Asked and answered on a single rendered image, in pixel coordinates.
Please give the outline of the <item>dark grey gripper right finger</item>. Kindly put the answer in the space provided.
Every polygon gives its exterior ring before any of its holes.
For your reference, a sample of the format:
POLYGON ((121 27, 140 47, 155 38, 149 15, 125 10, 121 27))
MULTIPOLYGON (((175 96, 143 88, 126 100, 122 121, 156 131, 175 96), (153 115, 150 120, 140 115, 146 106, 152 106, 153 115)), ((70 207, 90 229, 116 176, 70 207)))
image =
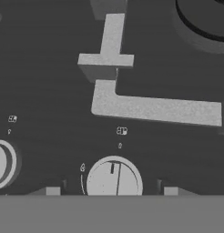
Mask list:
POLYGON ((196 196, 196 193, 177 187, 174 183, 164 179, 157 180, 157 188, 157 194, 160 196, 196 196))

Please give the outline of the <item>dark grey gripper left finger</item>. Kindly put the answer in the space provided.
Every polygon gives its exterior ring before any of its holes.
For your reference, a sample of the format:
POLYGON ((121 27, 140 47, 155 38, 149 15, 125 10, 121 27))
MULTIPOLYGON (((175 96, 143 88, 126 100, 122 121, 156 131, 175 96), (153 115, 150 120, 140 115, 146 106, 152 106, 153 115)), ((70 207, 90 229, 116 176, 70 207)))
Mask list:
POLYGON ((36 191, 31 192, 31 195, 40 195, 40 196, 63 196, 66 195, 66 180, 61 180, 59 184, 42 187, 36 191))

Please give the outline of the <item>round black stove burner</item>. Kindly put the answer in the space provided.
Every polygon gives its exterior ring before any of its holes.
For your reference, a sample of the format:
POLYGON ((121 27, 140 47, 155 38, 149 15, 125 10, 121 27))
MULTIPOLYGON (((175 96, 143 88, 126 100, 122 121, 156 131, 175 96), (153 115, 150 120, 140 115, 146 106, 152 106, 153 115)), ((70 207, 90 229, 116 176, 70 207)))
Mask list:
POLYGON ((193 47, 224 55, 224 0, 175 0, 173 21, 193 47))

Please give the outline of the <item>white round hob knob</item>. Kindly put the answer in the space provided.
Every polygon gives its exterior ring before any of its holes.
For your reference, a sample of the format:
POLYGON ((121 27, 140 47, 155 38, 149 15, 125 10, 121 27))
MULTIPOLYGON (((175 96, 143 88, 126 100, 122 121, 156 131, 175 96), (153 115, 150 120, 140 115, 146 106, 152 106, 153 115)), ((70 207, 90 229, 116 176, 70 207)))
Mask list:
POLYGON ((99 159, 87 175, 89 196, 141 196, 143 181, 137 167, 128 159, 108 156, 99 159))
POLYGON ((0 189, 11 184, 17 169, 17 155, 13 146, 0 139, 0 189))

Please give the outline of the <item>grey hob grate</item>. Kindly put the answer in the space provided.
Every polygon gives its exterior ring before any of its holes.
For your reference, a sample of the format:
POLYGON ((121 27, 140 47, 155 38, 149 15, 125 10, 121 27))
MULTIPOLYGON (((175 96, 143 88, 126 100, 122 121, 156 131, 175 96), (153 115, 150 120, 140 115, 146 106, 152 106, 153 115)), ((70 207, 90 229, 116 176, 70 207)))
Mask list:
POLYGON ((101 117, 118 117, 207 127, 222 126, 219 102, 120 96, 116 93, 118 70, 134 65, 133 55, 120 53, 124 14, 107 14, 98 54, 81 54, 77 64, 95 85, 91 112, 101 117))

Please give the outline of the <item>black hob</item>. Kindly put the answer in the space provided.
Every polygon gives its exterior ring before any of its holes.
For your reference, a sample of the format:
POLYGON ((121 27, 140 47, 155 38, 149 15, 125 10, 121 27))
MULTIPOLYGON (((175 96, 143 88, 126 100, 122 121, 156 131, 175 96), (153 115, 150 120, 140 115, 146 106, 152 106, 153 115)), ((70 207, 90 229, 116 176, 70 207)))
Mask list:
POLYGON ((142 195, 164 179, 196 195, 224 195, 224 55, 198 50, 178 33, 175 0, 0 0, 0 139, 17 169, 0 195, 29 194, 66 180, 87 195, 101 158, 138 169, 142 195), (98 54, 107 14, 124 14, 120 96, 219 102, 222 126, 96 116, 95 85, 77 61, 98 54))

